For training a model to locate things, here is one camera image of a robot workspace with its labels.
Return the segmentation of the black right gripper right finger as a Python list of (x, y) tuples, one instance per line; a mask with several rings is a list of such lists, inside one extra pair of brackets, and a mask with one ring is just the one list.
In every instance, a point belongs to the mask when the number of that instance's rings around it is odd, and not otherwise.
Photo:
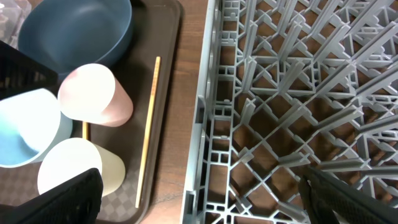
[(389, 207), (331, 175), (310, 166), (298, 184), (303, 207), (311, 223), (397, 223), (397, 209)]

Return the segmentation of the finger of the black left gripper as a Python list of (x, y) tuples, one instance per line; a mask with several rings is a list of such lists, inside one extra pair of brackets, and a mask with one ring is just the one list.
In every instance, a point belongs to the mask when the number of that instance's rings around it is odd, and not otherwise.
[(54, 86), (57, 72), (1, 41), (1, 99)]

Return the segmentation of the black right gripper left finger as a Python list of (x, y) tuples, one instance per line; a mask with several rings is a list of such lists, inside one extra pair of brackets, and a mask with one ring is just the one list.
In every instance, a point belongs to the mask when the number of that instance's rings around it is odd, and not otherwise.
[(20, 206), (1, 212), (1, 223), (95, 223), (103, 181), (91, 168)]

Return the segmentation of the pale green cup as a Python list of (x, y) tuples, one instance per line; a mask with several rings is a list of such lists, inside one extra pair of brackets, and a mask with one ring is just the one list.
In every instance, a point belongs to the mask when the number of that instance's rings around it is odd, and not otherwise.
[(91, 169), (98, 169), (103, 181), (102, 196), (117, 190), (123, 183), (126, 168), (113, 152), (83, 138), (66, 139), (46, 155), (37, 178), (39, 194)]

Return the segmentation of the light blue bowl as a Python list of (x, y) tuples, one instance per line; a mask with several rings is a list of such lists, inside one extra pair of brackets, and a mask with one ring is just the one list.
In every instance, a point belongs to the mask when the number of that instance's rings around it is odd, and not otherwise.
[(45, 88), (1, 100), (1, 167), (40, 162), (72, 134), (73, 121)]

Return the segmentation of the pink cup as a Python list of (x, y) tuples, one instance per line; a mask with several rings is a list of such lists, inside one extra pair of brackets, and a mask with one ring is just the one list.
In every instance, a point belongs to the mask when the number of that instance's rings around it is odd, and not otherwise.
[(57, 99), (65, 116), (103, 126), (121, 126), (133, 113), (125, 89), (108, 67), (98, 63), (72, 71), (60, 85)]

